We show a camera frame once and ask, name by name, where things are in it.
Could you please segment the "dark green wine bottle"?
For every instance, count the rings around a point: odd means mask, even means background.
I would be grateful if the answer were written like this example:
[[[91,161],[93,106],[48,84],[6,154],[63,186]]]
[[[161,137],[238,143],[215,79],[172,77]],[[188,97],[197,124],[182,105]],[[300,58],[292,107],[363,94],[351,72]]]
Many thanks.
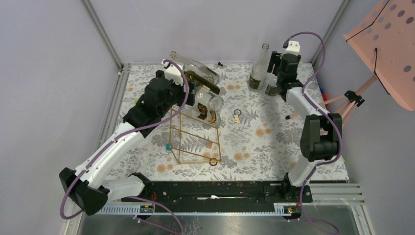
[[[220,88],[207,80],[206,78],[198,75],[196,72],[188,70],[184,72],[185,76],[191,80],[194,81],[196,87],[206,87],[213,93],[219,95],[220,94]]]

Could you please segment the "clear bottle dark green label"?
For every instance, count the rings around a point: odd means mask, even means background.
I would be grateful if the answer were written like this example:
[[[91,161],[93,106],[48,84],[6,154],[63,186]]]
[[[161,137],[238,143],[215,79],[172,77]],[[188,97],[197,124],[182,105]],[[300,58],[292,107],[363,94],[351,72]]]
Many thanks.
[[[272,73],[267,73],[265,77],[265,91],[264,94],[269,97],[278,95],[277,76]]]

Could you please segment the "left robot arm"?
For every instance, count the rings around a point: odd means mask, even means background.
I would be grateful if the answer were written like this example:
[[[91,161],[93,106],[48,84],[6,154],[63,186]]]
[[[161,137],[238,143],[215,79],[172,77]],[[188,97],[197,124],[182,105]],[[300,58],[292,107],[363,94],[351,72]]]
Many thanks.
[[[65,191],[60,206],[63,219],[82,212],[93,215],[106,203],[124,197],[135,196],[140,201],[151,197],[151,187],[135,174],[121,180],[105,178],[134,144],[178,115],[189,102],[191,86],[183,66],[168,59],[162,64],[166,67],[163,75],[150,80],[114,133],[82,164],[59,173]]]

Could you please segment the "clear round silver-cap bottle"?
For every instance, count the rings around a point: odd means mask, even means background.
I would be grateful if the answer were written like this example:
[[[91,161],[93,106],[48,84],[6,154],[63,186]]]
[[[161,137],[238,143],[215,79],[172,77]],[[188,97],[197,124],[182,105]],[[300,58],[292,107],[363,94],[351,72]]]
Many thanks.
[[[195,103],[193,109],[201,114],[209,111],[220,111],[224,106],[224,100],[206,87],[197,87],[195,91]]]

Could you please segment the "clear whisky bottle black cap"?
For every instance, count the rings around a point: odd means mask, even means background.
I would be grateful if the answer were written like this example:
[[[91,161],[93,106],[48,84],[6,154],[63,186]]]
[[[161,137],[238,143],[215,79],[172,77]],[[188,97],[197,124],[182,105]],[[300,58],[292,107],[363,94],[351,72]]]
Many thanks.
[[[192,115],[205,124],[219,127],[221,124],[220,110],[224,105],[222,98],[195,99],[192,106]]]

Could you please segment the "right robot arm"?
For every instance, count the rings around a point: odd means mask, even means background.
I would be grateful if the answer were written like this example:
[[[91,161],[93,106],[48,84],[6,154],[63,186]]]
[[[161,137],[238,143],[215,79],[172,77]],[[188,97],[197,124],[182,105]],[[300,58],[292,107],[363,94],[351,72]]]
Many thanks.
[[[302,157],[285,174],[278,190],[288,202],[299,197],[318,166],[331,162],[341,149],[342,117],[332,114],[313,100],[297,76],[300,64],[300,44],[287,40],[284,51],[272,52],[268,73],[276,77],[270,88],[293,106],[304,121],[300,138]]]

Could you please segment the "clear tall bottle black label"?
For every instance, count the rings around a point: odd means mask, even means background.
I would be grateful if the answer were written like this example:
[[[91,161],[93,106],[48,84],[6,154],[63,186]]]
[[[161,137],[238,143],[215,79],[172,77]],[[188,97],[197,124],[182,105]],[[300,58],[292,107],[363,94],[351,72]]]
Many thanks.
[[[248,79],[250,91],[259,92],[262,89],[268,69],[269,44],[263,43],[257,60],[255,61]]]

